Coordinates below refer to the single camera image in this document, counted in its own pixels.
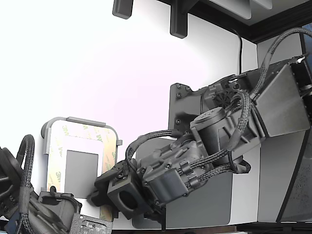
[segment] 3m logo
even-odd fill
[[[59,151],[59,155],[62,157],[63,147],[59,147],[58,151]]]
[[[69,132],[68,132],[68,129],[67,129],[67,126],[66,126],[66,125],[63,126],[63,131],[64,131],[64,133],[65,133],[65,136],[68,136],[68,135],[69,135]]]
[[[97,135],[97,140],[99,140],[99,141],[102,141],[102,142],[103,142],[103,140],[102,140],[102,136],[101,136],[101,135]]]
[[[60,183],[60,172],[56,172],[55,174],[57,175],[58,182]]]

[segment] gray plastic housing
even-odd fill
[[[122,145],[122,140],[118,139],[118,135],[117,135],[117,132],[115,131],[115,129],[110,127],[110,126],[108,126],[108,125],[106,125],[106,123],[103,123],[103,122],[97,122],[97,121],[93,121],[93,120],[87,120],[87,119],[76,118],[76,117],[68,117],[68,118],[55,117],[55,118],[51,119],[50,121],[46,122],[43,125],[43,127],[41,129],[41,136],[44,139],[44,141],[43,141],[43,154],[44,155],[48,155],[49,154],[51,128],[52,128],[53,123],[58,121],[58,120],[64,120],[64,121],[68,121],[68,122],[87,124],[87,125],[91,125],[91,126],[97,126],[97,127],[102,127],[102,128],[109,128],[109,129],[113,130],[115,132],[115,135],[116,135],[116,162],[117,162],[117,150],[118,150],[118,146]]]
[[[231,136],[235,133],[240,115],[241,110],[226,117],[224,109],[217,107],[201,114],[191,122],[191,131],[196,139],[197,146],[205,157],[228,146]],[[259,145],[265,139],[261,125],[257,123],[257,116],[251,115],[245,131],[232,151],[233,160]],[[214,162],[214,165],[228,162],[227,157],[223,157]]]

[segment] mounting bracket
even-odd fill
[[[199,0],[172,0],[170,34],[178,38],[187,36],[187,14]]]
[[[171,0],[170,34],[187,36],[187,14],[199,0]],[[113,15],[128,19],[132,14],[133,0],[114,0]]]
[[[127,20],[132,15],[133,0],[114,0],[113,15]]]

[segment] black braided cable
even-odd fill
[[[134,153],[136,152],[136,150],[139,148],[139,146],[141,144],[143,144],[144,142],[153,139],[153,138],[158,138],[158,137],[176,137],[179,138],[183,136],[182,132],[180,132],[179,130],[176,129],[172,129],[172,130],[162,130],[162,131],[156,131],[156,132],[151,132],[145,135],[140,136],[138,139],[136,139],[135,141],[133,141],[127,148],[126,150],[126,161],[127,161],[127,165],[133,170],[136,171],[136,167],[133,165],[133,163],[131,162],[131,158],[134,155]]]
[[[25,160],[24,171],[23,171],[22,179],[21,179],[21,188],[26,187],[30,189],[32,187],[30,180],[31,180],[31,174],[32,174],[33,163],[34,163],[34,154],[35,154],[35,140],[32,135],[26,135],[23,138],[19,147],[18,154],[23,154],[23,152],[24,152],[24,157],[26,158],[26,160]],[[26,200],[25,197],[21,196],[19,199],[19,206],[22,206],[23,204],[26,204],[26,206],[28,207],[29,200]],[[19,224],[15,233],[19,234],[22,227],[25,229],[27,233],[35,234],[35,232],[33,231],[30,225],[28,213],[20,212]]]
[[[260,69],[260,79],[257,83],[257,85],[255,86],[255,88],[252,90],[250,97],[253,100],[257,100],[258,98],[258,93],[261,89],[261,87],[264,84],[265,78],[267,76],[268,73],[268,68],[270,66],[270,62],[272,59],[272,56],[274,54],[274,52],[276,51],[277,47],[279,46],[279,44],[288,36],[292,35],[292,34],[296,34],[296,33],[303,33],[305,35],[308,35],[312,38],[312,32],[305,29],[305,28],[292,28],[289,29],[287,31],[285,31],[284,33],[282,33],[280,36],[278,36],[275,41],[273,42],[273,44],[270,46],[266,56],[264,57],[264,60],[261,64],[261,69]]]

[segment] black cable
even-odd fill
[[[25,160],[25,166],[24,166],[24,171],[22,174],[22,179],[21,179],[21,185],[20,185],[20,190],[24,191],[26,194],[30,194],[30,189],[31,189],[31,173],[33,169],[33,163],[34,163],[34,153],[35,153],[35,140],[32,135],[26,135],[19,147],[19,152],[18,154],[24,154],[26,160]],[[19,222],[18,222],[18,228],[16,229],[16,234],[20,234],[21,228],[23,227],[25,231],[29,234],[35,234],[33,229],[31,228],[30,221],[29,221],[29,216],[28,216],[28,207],[29,207],[29,199],[30,195],[24,195],[21,194],[19,196],[19,207],[25,208],[27,211],[22,209],[20,210],[20,217],[19,217]]]
[[[209,89],[209,87],[206,88],[205,92],[203,93],[203,95],[201,96],[201,99],[200,99],[200,114],[204,113],[204,111],[203,111],[203,103],[204,103],[205,94],[208,91],[208,89]]]
[[[261,87],[263,86],[264,80],[267,76],[268,73],[268,68],[270,66],[270,62],[272,59],[272,56],[274,54],[274,52],[276,51],[277,47],[279,46],[279,44],[288,36],[292,35],[292,34],[296,34],[296,33],[303,33],[305,35],[308,35],[312,38],[312,32],[305,29],[305,28],[292,28],[289,29],[287,31],[285,31],[284,33],[282,33],[280,36],[278,36],[275,41],[273,42],[273,44],[270,46],[267,54],[264,57],[264,60],[261,64],[261,70],[260,70],[260,79],[257,83],[257,85],[254,87],[254,89],[252,90],[250,97],[253,100],[257,100],[257,95],[261,89]]]
[[[230,152],[228,154],[228,160],[229,160],[229,164],[230,164],[231,170],[236,173],[238,170],[237,170],[237,166],[233,162],[232,152]]]
[[[148,133],[145,135],[140,136],[138,139],[133,141],[127,148],[126,150],[126,161],[128,166],[135,172],[137,171],[136,167],[133,165],[131,162],[131,158],[136,152],[136,150],[139,148],[141,144],[144,142],[153,139],[153,138],[158,138],[158,137],[175,137],[179,138],[183,136],[182,132],[180,132],[177,129],[172,129],[172,130],[163,130],[163,131],[156,131],[152,133]]]
[[[235,34],[238,36],[239,38],[239,75],[242,74],[242,51],[243,51],[243,39],[242,37],[240,36],[240,34],[235,30],[235,29],[232,29],[233,32],[235,32]]]

